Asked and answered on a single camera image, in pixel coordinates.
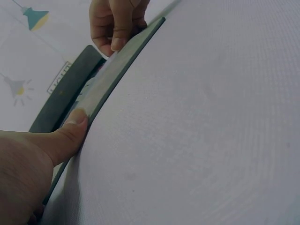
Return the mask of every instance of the white cloth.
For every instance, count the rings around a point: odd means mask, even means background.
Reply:
[[[300,1],[184,0],[95,119],[43,225],[300,223]]]

